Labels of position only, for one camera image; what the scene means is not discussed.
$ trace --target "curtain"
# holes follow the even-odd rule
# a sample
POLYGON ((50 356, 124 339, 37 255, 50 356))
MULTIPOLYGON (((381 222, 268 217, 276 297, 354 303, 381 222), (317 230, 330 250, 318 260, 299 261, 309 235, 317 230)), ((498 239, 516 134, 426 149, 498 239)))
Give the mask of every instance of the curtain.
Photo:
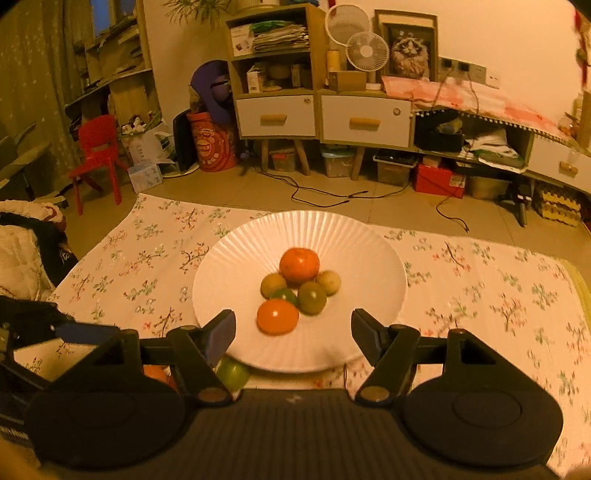
POLYGON ((19 153, 42 141, 50 152, 27 167, 37 195, 61 190, 80 164, 64 107, 82 94, 73 43, 92 35, 87 0, 21 0, 0 18, 0 123, 15 137, 36 128, 19 153))

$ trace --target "orange cylindrical container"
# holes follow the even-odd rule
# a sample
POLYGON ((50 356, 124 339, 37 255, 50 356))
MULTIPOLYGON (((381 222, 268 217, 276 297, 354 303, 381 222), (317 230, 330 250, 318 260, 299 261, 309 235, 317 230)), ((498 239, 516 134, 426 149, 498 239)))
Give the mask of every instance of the orange cylindrical container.
POLYGON ((234 124, 214 124, 207 112, 187 113, 187 118, 203 171, 222 171, 238 164, 234 124))

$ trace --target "red chair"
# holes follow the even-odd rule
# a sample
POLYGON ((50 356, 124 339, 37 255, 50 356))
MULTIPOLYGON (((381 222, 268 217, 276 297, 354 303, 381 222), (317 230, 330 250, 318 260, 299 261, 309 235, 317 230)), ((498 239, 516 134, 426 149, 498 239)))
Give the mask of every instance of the red chair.
POLYGON ((82 203, 77 179, 80 178, 93 189, 102 192, 102 187, 88 176, 91 171, 101 167, 109 167, 115 203, 119 205, 121 203, 121 191, 115 172, 115 164, 125 171, 127 171, 128 167, 119 160, 115 118, 112 115, 102 115, 85 123, 78 129, 78 137, 86 161, 68 174, 72 179, 72 185, 74 185, 78 215, 82 215, 82 203))

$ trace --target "egg carton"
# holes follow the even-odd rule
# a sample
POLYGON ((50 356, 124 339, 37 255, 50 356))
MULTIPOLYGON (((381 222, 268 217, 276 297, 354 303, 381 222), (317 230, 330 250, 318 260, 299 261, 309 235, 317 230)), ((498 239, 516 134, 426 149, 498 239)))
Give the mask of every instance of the egg carton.
POLYGON ((534 199, 533 206, 541 217, 547 218, 548 220, 562 222, 570 226, 577 226, 581 221, 580 212, 568 209, 562 205, 545 202, 539 196, 534 199))
POLYGON ((576 212, 580 212, 581 204, 577 198, 577 193, 563 187, 550 185, 549 183, 536 182, 535 193, 541 197, 544 202, 562 205, 576 212))

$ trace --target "drawer handle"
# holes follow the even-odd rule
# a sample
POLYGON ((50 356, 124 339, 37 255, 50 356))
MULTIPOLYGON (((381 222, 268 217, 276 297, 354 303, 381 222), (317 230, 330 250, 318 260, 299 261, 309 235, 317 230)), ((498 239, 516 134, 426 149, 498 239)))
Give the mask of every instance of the drawer handle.
POLYGON ((562 161, 559 166, 562 173, 571 174, 573 177, 579 173, 579 169, 568 162, 562 161))
POLYGON ((376 118, 357 118, 353 117, 349 120, 350 128, 379 128, 381 120, 376 118))
POLYGON ((261 115, 261 123, 284 124, 287 120, 287 115, 284 113, 275 113, 274 115, 261 115))

